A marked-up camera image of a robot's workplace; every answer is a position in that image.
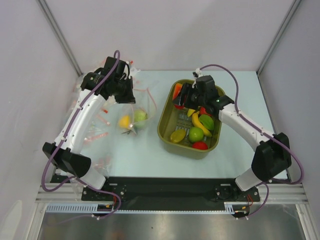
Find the green apple toy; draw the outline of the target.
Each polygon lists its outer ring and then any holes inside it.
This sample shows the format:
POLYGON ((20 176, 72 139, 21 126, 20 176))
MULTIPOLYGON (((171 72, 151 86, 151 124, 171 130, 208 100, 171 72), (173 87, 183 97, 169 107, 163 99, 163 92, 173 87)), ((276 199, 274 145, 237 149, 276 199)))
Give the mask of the green apple toy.
POLYGON ((199 142, 204 138, 204 132, 199 127, 192 127, 189 130, 188 139, 191 143, 199 142))

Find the long yellow banana toy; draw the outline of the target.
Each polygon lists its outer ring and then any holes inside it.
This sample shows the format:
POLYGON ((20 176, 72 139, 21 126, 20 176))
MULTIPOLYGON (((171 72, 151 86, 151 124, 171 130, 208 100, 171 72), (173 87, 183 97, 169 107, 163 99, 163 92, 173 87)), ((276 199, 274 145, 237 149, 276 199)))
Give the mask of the long yellow banana toy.
POLYGON ((203 134, 206 136, 206 137, 212 137, 212 133, 207 129, 205 128, 205 126, 200 122, 199 120, 199 112, 194 112, 191 116, 191 121, 192 121, 192 124, 197 127, 197 128, 200 128, 202 129, 203 131, 203 134))

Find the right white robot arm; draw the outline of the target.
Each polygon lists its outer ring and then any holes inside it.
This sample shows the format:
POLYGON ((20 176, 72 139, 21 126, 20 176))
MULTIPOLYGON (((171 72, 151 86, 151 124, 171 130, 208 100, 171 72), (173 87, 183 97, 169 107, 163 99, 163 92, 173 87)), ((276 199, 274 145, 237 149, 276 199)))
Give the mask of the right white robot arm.
POLYGON ((292 165, 289 139, 284 133, 274 134, 250 122, 227 95, 219 95, 210 75, 198 77, 194 83, 183 83, 172 100, 173 104, 205 111, 231 127, 254 150, 251 167, 235 179, 230 188, 231 196, 242 201, 249 189, 267 182, 292 165))

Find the yellow lemon toy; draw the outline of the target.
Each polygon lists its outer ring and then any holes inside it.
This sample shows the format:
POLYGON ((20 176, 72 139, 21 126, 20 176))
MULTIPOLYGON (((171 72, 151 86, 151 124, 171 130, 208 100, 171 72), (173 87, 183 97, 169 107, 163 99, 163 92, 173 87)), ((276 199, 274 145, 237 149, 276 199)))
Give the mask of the yellow lemon toy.
POLYGON ((131 128, 131 117, 129 115, 122 116, 118 121, 118 126, 123 129, 131 128))

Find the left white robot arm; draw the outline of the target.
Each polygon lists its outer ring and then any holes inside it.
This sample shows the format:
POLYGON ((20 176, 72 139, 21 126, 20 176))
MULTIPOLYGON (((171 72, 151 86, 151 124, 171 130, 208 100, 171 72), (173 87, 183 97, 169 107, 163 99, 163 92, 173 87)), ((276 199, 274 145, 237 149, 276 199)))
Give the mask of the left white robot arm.
POLYGON ((116 50, 106 58, 103 67, 87 73, 80 85, 76 104, 65 126, 52 143, 45 142, 42 151, 48 158, 41 179, 44 180, 50 165, 69 173, 69 179, 77 179, 92 188, 92 194, 99 200, 110 195, 106 177, 99 173, 92 160, 81 154, 85 136, 90 125, 109 97, 118 104, 135 104, 133 78, 129 64, 116 50))

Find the olive green plastic bin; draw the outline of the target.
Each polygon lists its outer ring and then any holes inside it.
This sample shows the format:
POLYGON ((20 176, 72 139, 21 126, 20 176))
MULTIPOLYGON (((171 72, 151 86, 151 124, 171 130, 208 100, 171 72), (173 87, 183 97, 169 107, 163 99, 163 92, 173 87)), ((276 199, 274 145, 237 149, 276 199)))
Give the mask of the olive green plastic bin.
POLYGON ((190 79, 181 79, 173 83, 158 122, 157 134, 162 140, 162 145, 166 151, 187 158, 202 159, 217 147, 220 139, 222 122, 214 118, 214 130, 211 132, 212 136, 205 136, 202 139, 202 141, 208 146, 208 149, 197 149, 192 147, 193 143, 189 141, 190 129, 194 126, 192 118, 187 116, 188 110, 186 108, 178 109, 173 104, 173 95, 176 84, 191 84, 192 82, 193 81, 190 79), (171 142, 171 134, 179 129, 185 130, 185 138, 178 143, 171 142))

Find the clear zip top bag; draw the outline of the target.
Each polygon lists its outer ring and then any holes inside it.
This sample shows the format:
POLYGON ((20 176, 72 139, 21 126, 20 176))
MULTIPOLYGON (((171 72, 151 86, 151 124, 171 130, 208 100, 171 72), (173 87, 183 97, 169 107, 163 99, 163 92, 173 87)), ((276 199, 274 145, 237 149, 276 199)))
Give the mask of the clear zip top bag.
POLYGON ((150 88, 134 89, 135 103, 120 109, 117 127, 122 134, 138 135, 146 129, 157 112, 157 104, 150 88))

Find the red mango toy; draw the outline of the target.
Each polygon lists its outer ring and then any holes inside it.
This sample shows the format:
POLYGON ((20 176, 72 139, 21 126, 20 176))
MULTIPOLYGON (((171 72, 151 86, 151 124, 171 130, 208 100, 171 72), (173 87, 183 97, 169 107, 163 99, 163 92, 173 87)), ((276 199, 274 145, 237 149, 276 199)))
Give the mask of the red mango toy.
MULTIPOLYGON (((180 93, 181 89, 182 89, 182 86, 183 84, 182 83, 176 83, 175 86, 174 86, 174 91, 173 91, 173 95, 172 95, 172 100, 175 100, 178 96, 178 94, 180 93)), ((184 109, 184 106, 180 106, 180 105, 177 105, 177 104, 173 104, 174 107, 176 109, 179 109, 179 110, 182 110, 184 109)))

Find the green cabbage toy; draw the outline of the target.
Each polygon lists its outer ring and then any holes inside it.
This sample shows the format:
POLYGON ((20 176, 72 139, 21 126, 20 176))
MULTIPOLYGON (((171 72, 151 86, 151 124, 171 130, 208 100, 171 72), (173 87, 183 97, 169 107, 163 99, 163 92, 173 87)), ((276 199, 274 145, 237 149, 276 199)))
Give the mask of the green cabbage toy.
POLYGON ((148 114, 142 109, 136 109, 134 111, 134 126, 136 128, 143 128, 146 124, 146 120, 148 119, 148 114))

